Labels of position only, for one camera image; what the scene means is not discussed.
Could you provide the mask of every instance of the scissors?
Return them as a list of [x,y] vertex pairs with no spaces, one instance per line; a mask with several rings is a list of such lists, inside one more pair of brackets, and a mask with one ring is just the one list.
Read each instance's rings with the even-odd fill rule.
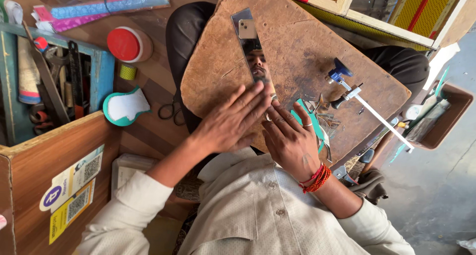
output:
[[[173,97],[173,99],[172,99],[172,103],[170,103],[170,104],[164,104],[163,106],[161,106],[161,107],[158,109],[158,112],[157,112],[158,117],[159,117],[160,119],[162,119],[162,120],[169,120],[170,118],[173,117],[173,118],[174,118],[174,123],[175,123],[177,126],[183,126],[183,125],[185,124],[185,121],[183,121],[182,123],[178,123],[178,122],[177,122],[177,114],[182,111],[182,108],[178,108],[177,111],[175,111],[175,104],[178,103],[178,102],[179,102],[179,101],[177,100],[177,94],[175,93],[175,95],[174,95],[174,97]],[[167,107],[172,108],[172,111],[170,111],[170,115],[168,115],[168,116],[163,116],[163,115],[161,114],[161,111],[162,111],[162,109],[165,109],[165,108],[167,108]]]

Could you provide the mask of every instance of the white shirt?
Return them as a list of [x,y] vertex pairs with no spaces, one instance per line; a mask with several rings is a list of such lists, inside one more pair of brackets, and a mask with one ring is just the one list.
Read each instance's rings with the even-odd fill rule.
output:
[[[200,173],[202,202],[180,255],[415,254],[385,212],[367,200],[353,216],[336,219],[269,154],[244,153],[221,154],[204,168],[214,171]],[[136,172],[86,226],[77,251],[148,254],[142,230],[171,192]]]

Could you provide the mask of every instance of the red thread bracelet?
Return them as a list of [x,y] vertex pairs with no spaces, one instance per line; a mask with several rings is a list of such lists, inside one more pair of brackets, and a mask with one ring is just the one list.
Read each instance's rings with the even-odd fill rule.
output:
[[316,179],[318,177],[318,174],[321,172],[323,166],[324,166],[324,163],[321,162],[321,166],[319,167],[318,171],[316,171],[316,173],[314,173],[314,175],[312,175],[311,179],[309,179],[305,182],[299,182],[299,183],[300,184],[305,184],[305,183],[308,183],[308,182],[312,181],[313,179]]
[[306,193],[307,191],[317,191],[319,188],[322,187],[322,185],[324,185],[327,179],[329,179],[331,174],[332,172],[330,171],[330,169],[326,167],[326,165],[324,165],[324,169],[319,172],[318,176],[316,177],[316,180],[311,185],[305,187],[304,185],[300,184],[299,186],[302,188],[303,193]]

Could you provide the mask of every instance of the smartphone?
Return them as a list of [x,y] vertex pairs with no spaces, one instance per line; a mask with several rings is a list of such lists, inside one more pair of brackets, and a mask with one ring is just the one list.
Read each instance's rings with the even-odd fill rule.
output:
[[238,22],[238,37],[241,39],[256,39],[255,21],[253,19],[239,20]]

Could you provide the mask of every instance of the rubber band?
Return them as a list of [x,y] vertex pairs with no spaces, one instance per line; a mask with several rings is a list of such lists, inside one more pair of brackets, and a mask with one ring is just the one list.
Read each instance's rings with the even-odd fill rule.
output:
[[108,13],[109,13],[110,15],[112,15],[112,13],[109,11],[108,1],[107,1],[107,0],[104,0],[104,6],[106,7],[106,10],[108,11]]

